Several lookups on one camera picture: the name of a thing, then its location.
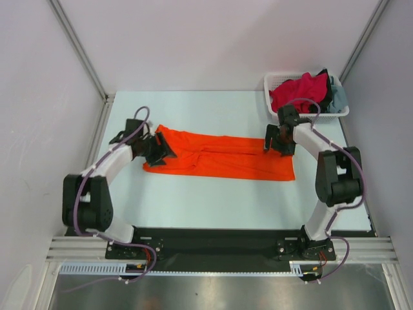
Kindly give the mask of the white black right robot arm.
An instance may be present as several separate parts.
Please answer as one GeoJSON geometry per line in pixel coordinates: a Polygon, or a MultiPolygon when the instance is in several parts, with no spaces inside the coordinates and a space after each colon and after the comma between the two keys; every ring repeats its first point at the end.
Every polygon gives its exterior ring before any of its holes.
{"type": "Polygon", "coordinates": [[[301,145],[317,161],[315,190],[318,201],[296,239],[277,243],[278,259],[334,260],[331,228],[339,213],[358,208],[365,199],[365,178],[357,147],[341,147],[322,135],[309,118],[302,118],[292,104],[277,112],[278,124],[267,125],[264,151],[283,156],[301,145]]]}

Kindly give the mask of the orange t-shirt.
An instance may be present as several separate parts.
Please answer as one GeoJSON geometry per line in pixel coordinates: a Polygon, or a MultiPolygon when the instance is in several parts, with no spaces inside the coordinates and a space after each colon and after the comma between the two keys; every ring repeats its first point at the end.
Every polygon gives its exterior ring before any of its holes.
{"type": "Polygon", "coordinates": [[[154,174],[200,176],[262,181],[294,181],[292,156],[264,151],[264,140],[233,136],[211,136],[170,129],[159,125],[176,154],[165,165],[143,170],[154,174]]]}

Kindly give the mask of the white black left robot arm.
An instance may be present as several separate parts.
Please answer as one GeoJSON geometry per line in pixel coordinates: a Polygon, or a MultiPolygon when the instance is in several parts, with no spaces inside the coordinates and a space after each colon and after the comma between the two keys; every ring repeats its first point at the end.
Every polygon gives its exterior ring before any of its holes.
{"type": "Polygon", "coordinates": [[[139,256],[142,241],[135,227],[114,216],[109,185],[129,163],[144,158],[150,167],[166,165],[176,154],[165,135],[141,119],[127,119],[125,129],[109,141],[107,152],[79,174],[63,180],[62,221],[80,236],[97,235],[120,245],[129,258],[139,256]]]}

